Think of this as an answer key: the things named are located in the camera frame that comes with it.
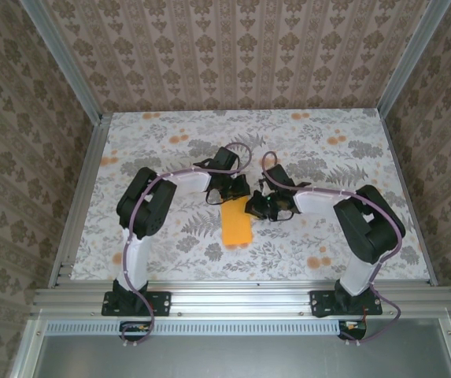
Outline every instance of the table surface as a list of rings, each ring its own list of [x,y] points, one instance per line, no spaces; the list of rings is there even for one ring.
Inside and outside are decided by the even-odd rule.
[[[397,168],[376,109],[217,110],[115,113],[83,228],[73,280],[112,280],[120,271],[123,240],[115,208],[141,167],[156,172],[212,158],[219,146],[246,143],[245,170],[253,189],[261,157],[275,150],[295,183],[356,190],[375,185],[405,225],[398,256],[380,279],[428,280]],[[239,152],[242,161],[246,152]],[[253,242],[225,247],[220,207],[204,194],[175,197],[154,236],[150,280],[335,280],[346,269],[349,247],[335,220],[304,214],[287,222],[252,220]]]

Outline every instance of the patterned wallpaper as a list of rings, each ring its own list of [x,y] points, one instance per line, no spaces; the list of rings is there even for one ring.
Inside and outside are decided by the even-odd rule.
[[[451,6],[386,122],[435,272],[451,285]]]
[[[0,0],[0,376],[46,286],[91,129],[26,12]]]
[[[375,107],[427,0],[45,0],[102,112]]]

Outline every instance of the purple cable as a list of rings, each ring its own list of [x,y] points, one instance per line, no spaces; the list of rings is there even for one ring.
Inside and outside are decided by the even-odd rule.
[[[374,269],[374,272],[372,273],[370,279],[368,280],[368,285],[370,287],[370,290],[381,300],[383,300],[384,302],[386,302],[387,304],[389,304],[390,306],[393,306],[396,310],[397,310],[397,315],[395,316],[395,318],[388,323],[388,325],[386,327],[384,327],[381,331],[375,333],[372,336],[366,337],[365,339],[362,340],[356,340],[354,337],[352,337],[351,335],[348,335],[345,332],[341,332],[344,336],[348,337],[349,339],[351,339],[352,341],[354,341],[357,345],[360,345],[361,343],[366,343],[368,341],[372,341],[373,339],[376,339],[377,337],[379,337],[380,335],[382,335],[388,328],[390,328],[391,326],[393,326],[398,319],[400,318],[401,315],[401,310],[400,307],[398,307],[398,305],[396,305],[395,303],[391,302],[389,299],[384,298],[374,287],[374,279],[377,277],[377,274],[379,273],[379,270],[381,269],[381,267],[383,266],[384,262],[386,260],[389,260],[390,258],[392,258],[394,255],[396,255],[400,249],[401,249],[401,244],[402,244],[402,237],[401,237],[401,233],[400,233],[400,228],[398,228],[398,226],[395,224],[394,220],[388,215],[388,213],[386,211],[384,211],[383,209],[381,209],[378,205],[376,205],[374,202],[372,202],[371,200],[362,197],[361,195],[357,195],[356,193],[353,193],[352,191],[338,191],[335,189],[324,189],[324,188],[319,188],[319,187],[289,187],[287,185],[284,185],[282,183],[278,183],[276,180],[274,180],[268,173],[267,173],[267,169],[265,168],[265,158],[268,155],[272,155],[274,156],[274,165],[276,165],[278,163],[278,157],[275,154],[274,151],[268,151],[264,154],[264,156],[262,157],[262,172],[264,173],[265,177],[271,181],[273,184],[275,184],[278,187],[281,187],[283,189],[288,189],[291,191],[315,191],[315,192],[320,192],[320,193],[327,193],[327,194],[338,194],[338,195],[348,195],[349,197],[353,197],[356,198],[360,201],[362,201],[363,203],[365,203],[366,205],[369,205],[371,208],[373,208],[374,210],[376,210],[378,213],[380,213],[387,221],[388,223],[391,225],[391,227],[393,228],[395,235],[397,236],[397,245],[396,247],[393,249],[393,251],[391,251],[388,255],[383,256],[382,258],[379,259],[379,263],[377,264],[377,266]]]
[[[133,232],[134,219],[136,218],[136,214],[138,213],[139,207],[141,206],[141,204],[145,200],[145,197],[153,189],[153,187],[160,180],[163,180],[166,177],[178,176],[178,175],[181,175],[181,174],[184,174],[184,173],[189,173],[189,172],[227,173],[228,175],[233,175],[235,173],[241,172],[244,168],[246,168],[248,165],[250,165],[250,162],[251,162],[251,160],[253,158],[253,152],[245,143],[232,142],[232,143],[227,144],[225,146],[225,148],[228,148],[229,146],[243,146],[244,148],[246,148],[246,151],[248,151],[249,157],[248,157],[248,161],[246,162],[246,164],[244,164],[244,166],[238,167],[237,169],[232,169],[230,171],[220,171],[219,169],[206,169],[206,168],[192,167],[192,168],[181,169],[179,171],[174,171],[174,172],[170,172],[170,173],[163,173],[160,176],[157,176],[155,178],[155,180],[153,180],[151,183],[148,184],[148,186],[146,187],[144,192],[141,193],[141,196],[139,197],[139,200],[136,202],[136,206],[132,210],[131,219],[129,220],[129,236],[128,236],[127,242],[124,245],[124,252],[122,253],[122,269],[123,269],[123,272],[124,272],[125,282],[128,284],[128,286],[131,289],[131,291],[133,291],[136,295],[138,295],[138,297],[143,301],[143,303],[145,304],[146,308],[148,309],[148,312],[150,313],[150,326],[148,328],[148,331],[146,332],[146,334],[140,340],[137,340],[137,341],[134,342],[136,344],[137,343],[142,343],[143,341],[145,341],[147,336],[149,336],[150,333],[152,333],[153,326],[155,325],[155,316],[153,315],[152,307],[150,306],[150,304],[148,303],[146,298],[141,293],[138,292],[138,289],[136,289],[134,287],[134,285],[132,284],[131,280],[129,280],[129,275],[128,275],[128,267],[127,267],[128,248],[129,248],[129,245],[131,244],[132,237],[134,235],[134,232]],[[122,335],[121,335],[121,337],[122,337],[122,340],[125,343],[127,342],[127,340],[125,339],[125,331],[128,328],[134,327],[134,326],[137,326],[137,324],[129,323],[129,324],[125,324],[124,327],[122,328]]]

